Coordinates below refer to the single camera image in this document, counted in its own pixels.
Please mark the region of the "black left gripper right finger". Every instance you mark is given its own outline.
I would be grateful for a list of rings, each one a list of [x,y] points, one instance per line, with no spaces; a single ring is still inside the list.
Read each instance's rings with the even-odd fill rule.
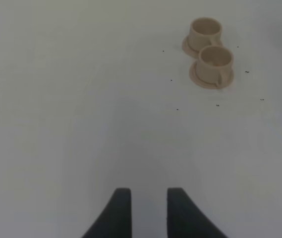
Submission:
[[[167,190],[168,238],[226,238],[182,188]]]

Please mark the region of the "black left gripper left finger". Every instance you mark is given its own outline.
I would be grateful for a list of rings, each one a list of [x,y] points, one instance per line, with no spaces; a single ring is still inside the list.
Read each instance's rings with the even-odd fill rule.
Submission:
[[[129,188],[114,191],[106,207],[83,238],[132,237],[132,197]]]

